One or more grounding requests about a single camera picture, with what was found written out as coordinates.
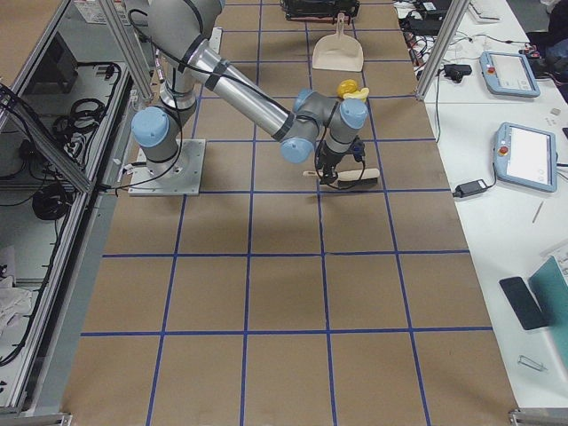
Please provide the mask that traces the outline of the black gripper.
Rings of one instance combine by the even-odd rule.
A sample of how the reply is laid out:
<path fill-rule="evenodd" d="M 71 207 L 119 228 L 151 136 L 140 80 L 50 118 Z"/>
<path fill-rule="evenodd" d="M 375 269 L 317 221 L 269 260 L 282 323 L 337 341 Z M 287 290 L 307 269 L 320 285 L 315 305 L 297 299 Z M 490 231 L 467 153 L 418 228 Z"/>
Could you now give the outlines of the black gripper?
<path fill-rule="evenodd" d="M 318 145 L 318 172 L 319 182 L 322 185 L 332 185 L 334 176 L 343 177 L 345 171 L 336 167 L 343 157 L 349 153 L 349 144 L 340 144 L 337 147 L 329 147 L 327 141 L 323 140 Z"/>

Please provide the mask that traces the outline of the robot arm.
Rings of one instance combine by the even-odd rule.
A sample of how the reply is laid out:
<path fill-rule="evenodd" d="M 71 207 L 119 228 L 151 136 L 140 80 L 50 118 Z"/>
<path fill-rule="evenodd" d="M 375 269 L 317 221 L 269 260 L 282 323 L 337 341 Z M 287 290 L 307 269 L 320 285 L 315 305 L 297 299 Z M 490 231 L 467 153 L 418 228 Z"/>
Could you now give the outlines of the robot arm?
<path fill-rule="evenodd" d="M 359 138 L 368 110 L 359 99 L 332 100 L 303 89 L 292 109 L 265 94 L 232 63 L 209 45 L 222 1 L 153 1 L 146 11 L 151 41 L 170 65 L 162 85 L 162 101 L 174 106 L 191 91 L 182 86 L 203 84 L 280 143 L 289 162 L 314 160 L 321 184 L 338 178 L 337 165 L 344 156 L 365 163 L 365 146 Z"/>

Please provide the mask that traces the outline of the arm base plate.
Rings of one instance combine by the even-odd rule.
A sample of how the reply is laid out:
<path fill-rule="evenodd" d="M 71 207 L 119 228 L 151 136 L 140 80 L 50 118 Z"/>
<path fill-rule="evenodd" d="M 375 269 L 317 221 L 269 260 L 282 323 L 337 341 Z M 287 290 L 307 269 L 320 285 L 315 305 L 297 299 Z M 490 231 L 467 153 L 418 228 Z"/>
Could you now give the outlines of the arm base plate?
<path fill-rule="evenodd" d="M 131 175 L 128 193 L 131 196 L 197 196 L 200 193 L 201 173 L 206 151 L 205 139 L 177 139 L 179 154 L 165 163 L 146 160 L 141 148 L 137 161 L 145 165 L 136 167 Z"/>

